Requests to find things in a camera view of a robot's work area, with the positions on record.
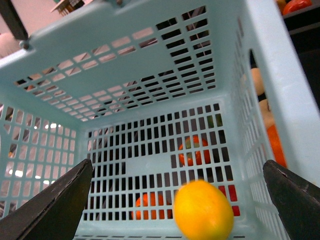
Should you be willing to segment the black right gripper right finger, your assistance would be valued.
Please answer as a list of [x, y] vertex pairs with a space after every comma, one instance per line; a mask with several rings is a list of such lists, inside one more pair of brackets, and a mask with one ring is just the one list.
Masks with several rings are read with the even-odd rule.
[[263, 165], [272, 203], [291, 240], [320, 238], [320, 188], [274, 160]]

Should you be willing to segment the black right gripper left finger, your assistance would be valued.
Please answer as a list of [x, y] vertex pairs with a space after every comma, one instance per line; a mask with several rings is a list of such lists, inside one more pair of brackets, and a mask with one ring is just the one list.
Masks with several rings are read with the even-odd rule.
[[92, 162], [81, 161], [23, 206], [0, 221], [2, 240], [72, 240], [93, 175]]

